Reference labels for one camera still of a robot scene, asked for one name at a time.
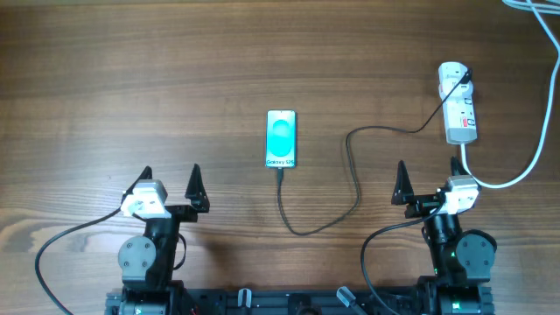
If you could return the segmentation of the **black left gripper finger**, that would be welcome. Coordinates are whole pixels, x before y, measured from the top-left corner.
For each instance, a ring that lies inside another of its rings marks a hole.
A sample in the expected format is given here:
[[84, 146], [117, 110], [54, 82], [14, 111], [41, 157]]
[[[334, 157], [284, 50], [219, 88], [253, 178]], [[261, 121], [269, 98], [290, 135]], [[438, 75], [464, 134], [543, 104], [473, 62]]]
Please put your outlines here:
[[209, 212], [210, 201], [203, 185], [201, 169], [198, 164], [193, 165], [191, 176], [185, 190], [185, 198], [190, 200], [191, 207], [198, 213]]
[[136, 186], [136, 184], [140, 181], [140, 180], [146, 180], [146, 179], [152, 179], [153, 173], [152, 173], [152, 169], [150, 166], [145, 166], [143, 171], [140, 173], [140, 175], [136, 178], [136, 180], [133, 182], [133, 184], [122, 193], [123, 197], [126, 197], [128, 195], [131, 195], [133, 193], [133, 189]]

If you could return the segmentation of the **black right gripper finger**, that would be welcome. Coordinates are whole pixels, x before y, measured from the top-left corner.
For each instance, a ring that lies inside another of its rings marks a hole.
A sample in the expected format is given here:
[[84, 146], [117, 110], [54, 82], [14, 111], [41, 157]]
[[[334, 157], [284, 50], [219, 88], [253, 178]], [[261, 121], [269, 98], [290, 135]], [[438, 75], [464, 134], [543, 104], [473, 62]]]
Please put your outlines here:
[[463, 167], [457, 157], [451, 157], [450, 165], [452, 176], [464, 176], [467, 174], [467, 170]]
[[392, 205], [410, 204], [414, 200], [414, 190], [410, 183], [410, 177], [406, 165], [400, 160], [397, 165], [395, 177], [395, 188], [391, 197]]

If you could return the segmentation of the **blue smartphone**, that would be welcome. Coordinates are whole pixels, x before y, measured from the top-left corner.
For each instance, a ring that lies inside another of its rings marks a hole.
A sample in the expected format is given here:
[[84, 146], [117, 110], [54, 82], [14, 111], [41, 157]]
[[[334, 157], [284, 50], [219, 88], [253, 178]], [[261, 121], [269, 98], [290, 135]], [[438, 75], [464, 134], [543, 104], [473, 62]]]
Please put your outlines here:
[[297, 114], [294, 110], [269, 110], [266, 119], [265, 166], [294, 168], [297, 153]]

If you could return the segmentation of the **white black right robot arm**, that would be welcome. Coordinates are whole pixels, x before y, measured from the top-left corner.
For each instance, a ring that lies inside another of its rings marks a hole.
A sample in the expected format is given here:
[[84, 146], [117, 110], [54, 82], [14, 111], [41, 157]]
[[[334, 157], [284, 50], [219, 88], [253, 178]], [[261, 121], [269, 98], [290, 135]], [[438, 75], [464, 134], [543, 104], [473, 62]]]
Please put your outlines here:
[[419, 314], [495, 313], [494, 298], [485, 284], [491, 279], [496, 240], [477, 229], [464, 230], [459, 216], [473, 208], [480, 187], [459, 161], [451, 160], [451, 176], [433, 194], [416, 194], [406, 165], [397, 165], [394, 205], [405, 205], [407, 219], [423, 223], [423, 238], [430, 250], [433, 276], [416, 284]]

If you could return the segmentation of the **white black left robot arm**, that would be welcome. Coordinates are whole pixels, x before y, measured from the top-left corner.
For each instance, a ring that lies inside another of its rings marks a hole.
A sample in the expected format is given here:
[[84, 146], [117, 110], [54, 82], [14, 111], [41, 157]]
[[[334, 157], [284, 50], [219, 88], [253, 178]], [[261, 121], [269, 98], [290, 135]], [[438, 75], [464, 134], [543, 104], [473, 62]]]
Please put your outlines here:
[[172, 273], [184, 263], [175, 262], [176, 248], [185, 237], [182, 222], [196, 222], [207, 213], [210, 202], [203, 186], [200, 166], [195, 164], [185, 189], [186, 205], [167, 206], [168, 193], [147, 166], [122, 194], [120, 209], [145, 223], [142, 235], [128, 239], [119, 249], [122, 291], [107, 297], [107, 314], [197, 314], [199, 307], [184, 283]]

